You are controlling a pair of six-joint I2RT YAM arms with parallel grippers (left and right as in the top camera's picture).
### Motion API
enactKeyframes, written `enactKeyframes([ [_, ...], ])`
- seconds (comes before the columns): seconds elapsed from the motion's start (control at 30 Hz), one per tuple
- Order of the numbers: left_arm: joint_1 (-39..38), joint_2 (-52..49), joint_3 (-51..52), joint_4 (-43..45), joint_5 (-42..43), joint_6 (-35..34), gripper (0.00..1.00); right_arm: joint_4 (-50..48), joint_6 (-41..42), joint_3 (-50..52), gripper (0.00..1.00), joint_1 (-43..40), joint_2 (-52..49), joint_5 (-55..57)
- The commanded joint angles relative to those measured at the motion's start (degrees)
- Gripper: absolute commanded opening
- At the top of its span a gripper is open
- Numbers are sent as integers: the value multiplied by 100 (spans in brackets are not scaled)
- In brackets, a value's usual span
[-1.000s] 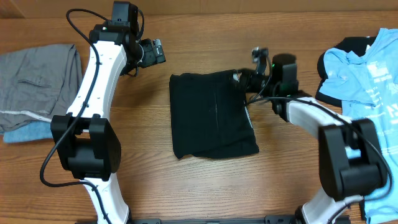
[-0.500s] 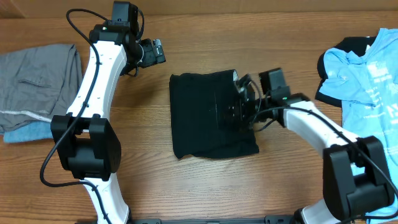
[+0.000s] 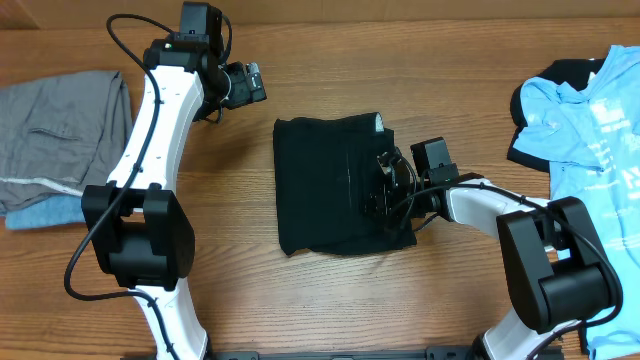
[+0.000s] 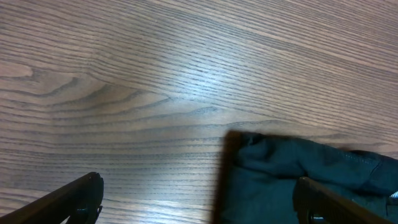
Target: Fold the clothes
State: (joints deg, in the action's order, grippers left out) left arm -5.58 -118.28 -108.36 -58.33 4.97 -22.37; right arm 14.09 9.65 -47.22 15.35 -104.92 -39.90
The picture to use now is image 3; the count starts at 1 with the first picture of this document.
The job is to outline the black shorts with mesh lining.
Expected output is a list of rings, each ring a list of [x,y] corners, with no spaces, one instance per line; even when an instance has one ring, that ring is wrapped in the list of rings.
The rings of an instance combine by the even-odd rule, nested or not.
[[[337,120],[298,117],[273,128],[278,237],[282,251],[366,255],[414,246],[404,226],[367,212],[382,192],[377,157],[395,151],[380,113]]]

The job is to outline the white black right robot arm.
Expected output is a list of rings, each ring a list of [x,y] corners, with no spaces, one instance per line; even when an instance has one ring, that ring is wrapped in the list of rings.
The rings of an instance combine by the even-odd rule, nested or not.
[[[461,174],[446,142],[434,138],[377,157],[380,173],[365,211],[401,234],[410,220],[440,217],[500,244],[511,309],[467,346],[431,346],[428,359],[560,359],[554,341],[615,319],[621,281],[585,204],[576,197],[529,198]]]

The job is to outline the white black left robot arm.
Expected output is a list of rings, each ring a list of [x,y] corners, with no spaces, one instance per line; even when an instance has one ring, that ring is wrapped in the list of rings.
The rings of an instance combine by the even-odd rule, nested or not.
[[[134,61],[145,73],[144,95],[124,153],[105,184],[81,198],[88,228],[65,270],[71,285],[81,254],[92,247],[101,271],[118,291],[94,300],[130,297],[140,306],[156,343],[156,359],[211,359],[187,277],[195,233],[176,196],[177,174],[191,125],[266,99],[255,63],[229,62],[229,18],[206,2],[182,5],[180,27],[154,40]]]

